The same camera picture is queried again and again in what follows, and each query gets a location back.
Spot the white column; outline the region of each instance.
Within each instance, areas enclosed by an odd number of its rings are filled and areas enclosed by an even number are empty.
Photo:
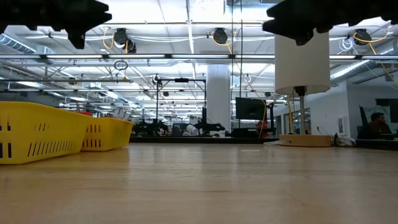
[[[226,131],[231,132],[231,90],[228,65],[207,65],[206,87],[207,118],[213,123],[221,123]]]

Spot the desk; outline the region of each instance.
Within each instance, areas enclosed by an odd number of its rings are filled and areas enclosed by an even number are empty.
[[[383,223],[398,153],[130,144],[0,166],[0,223]]]

